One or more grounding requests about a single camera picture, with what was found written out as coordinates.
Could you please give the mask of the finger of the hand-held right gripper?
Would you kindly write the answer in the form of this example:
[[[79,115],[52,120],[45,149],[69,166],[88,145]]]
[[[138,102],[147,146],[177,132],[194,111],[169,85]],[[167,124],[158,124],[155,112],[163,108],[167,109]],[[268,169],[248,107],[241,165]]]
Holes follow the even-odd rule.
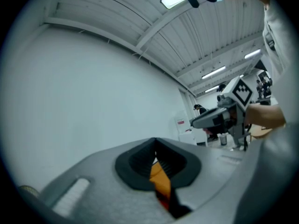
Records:
[[[190,120],[190,125],[194,128],[211,128],[221,126],[228,119],[228,109],[224,107],[216,107],[205,111],[198,117]]]

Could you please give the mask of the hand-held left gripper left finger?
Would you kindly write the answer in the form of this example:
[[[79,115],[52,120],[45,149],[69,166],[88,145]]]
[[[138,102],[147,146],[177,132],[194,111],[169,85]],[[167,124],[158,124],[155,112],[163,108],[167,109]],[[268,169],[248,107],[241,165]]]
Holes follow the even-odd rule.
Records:
[[[118,175],[121,154],[153,139],[129,142],[95,152],[50,182],[40,199],[59,220],[70,224],[170,224],[174,217],[156,196],[155,187],[137,190]]]

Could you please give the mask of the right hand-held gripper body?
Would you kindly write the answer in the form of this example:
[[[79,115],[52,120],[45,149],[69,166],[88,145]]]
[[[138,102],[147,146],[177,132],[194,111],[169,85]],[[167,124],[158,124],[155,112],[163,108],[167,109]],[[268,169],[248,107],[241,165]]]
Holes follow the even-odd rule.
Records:
[[[253,91],[241,77],[233,78],[217,97],[217,106],[222,111],[224,128],[234,139],[245,138],[246,109],[253,96]]]

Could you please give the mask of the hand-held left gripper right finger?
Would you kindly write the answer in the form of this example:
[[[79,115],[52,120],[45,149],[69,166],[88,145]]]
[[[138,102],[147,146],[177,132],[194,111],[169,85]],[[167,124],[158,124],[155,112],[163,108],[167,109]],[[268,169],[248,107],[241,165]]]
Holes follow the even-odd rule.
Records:
[[[156,154],[169,180],[169,211],[193,211],[212,198],[242,162],[244,152],[156,139]]]

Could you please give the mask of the person's right forearm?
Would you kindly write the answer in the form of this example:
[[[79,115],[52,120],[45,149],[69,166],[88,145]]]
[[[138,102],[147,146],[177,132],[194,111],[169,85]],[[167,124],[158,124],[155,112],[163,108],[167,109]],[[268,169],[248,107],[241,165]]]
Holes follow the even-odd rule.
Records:
[[[278,105],[250,104],[247,107],[244,125],[257,125],[275,129],[284,126],[285,117]]]

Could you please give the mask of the white cabinet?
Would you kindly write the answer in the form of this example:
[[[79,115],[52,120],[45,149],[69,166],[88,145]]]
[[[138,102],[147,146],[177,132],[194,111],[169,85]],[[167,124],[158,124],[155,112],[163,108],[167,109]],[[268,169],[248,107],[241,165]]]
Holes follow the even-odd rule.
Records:
[[[192,129],[178,135],[179,141],[207,147],[207,134],[202,129]]]

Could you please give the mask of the white panel with red label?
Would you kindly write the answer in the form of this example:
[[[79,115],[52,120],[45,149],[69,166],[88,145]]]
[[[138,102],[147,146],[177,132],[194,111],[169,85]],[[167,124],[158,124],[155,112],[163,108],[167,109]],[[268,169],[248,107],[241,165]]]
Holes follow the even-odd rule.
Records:
[[[184,110],[177,112],[174,119],[179,134],[184,133],[189,129],[189,120]]]

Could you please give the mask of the wooden stool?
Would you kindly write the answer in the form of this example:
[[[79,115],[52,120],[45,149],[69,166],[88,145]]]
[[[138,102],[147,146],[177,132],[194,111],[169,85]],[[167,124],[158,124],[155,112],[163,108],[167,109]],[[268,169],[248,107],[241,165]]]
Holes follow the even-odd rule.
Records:
[[[265,138],[271,131],[271,128],[252,125],[250,129],[250,140]]]

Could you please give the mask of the orange cushion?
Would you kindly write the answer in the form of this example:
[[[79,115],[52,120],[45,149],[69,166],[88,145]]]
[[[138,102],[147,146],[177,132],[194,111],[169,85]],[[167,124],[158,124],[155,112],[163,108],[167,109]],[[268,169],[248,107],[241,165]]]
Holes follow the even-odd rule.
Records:
[[[164,197],[170,198],[171,182],[159,162],[152,165],[149,180],[154,183],[158,193],[162,194]]]

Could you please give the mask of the person's white shirt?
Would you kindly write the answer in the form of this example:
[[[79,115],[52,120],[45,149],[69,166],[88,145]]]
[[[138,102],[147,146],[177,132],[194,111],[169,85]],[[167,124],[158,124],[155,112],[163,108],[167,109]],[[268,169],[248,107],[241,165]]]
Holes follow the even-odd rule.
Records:
[[[272,92],[286,123],[258,140],[253,176],[234,224],[299,223],[299,34],[282,7],[264,5],[263,38],[272,65]]]

